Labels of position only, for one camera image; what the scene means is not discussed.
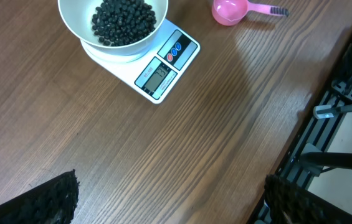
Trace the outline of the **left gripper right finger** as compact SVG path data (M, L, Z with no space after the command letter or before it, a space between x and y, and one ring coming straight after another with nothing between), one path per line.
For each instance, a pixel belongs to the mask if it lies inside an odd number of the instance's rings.
M264 189L273 223L352 224L351 214L279 176L266 176Z

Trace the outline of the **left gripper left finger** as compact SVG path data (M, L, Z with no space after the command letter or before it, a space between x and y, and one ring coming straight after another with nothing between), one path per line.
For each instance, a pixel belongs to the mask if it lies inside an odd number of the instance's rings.
M64 172L0 205L0 224L69 224L77 208L78 187L75 170Z

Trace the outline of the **black beans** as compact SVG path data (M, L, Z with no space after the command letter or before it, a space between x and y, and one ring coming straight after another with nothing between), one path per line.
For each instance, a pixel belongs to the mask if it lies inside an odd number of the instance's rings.
M103 0L92 16L92 31L107 47L134 44L155 30L156 13L144 0Z

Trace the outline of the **pink plastic measuring scoop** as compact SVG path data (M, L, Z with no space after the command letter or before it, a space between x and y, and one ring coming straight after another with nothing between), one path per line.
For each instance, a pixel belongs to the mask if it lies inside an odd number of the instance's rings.
M213 0L211 11L213 18L224 26L238 24L249 11L277 17L289 16L286 8L252 3L249 0Z

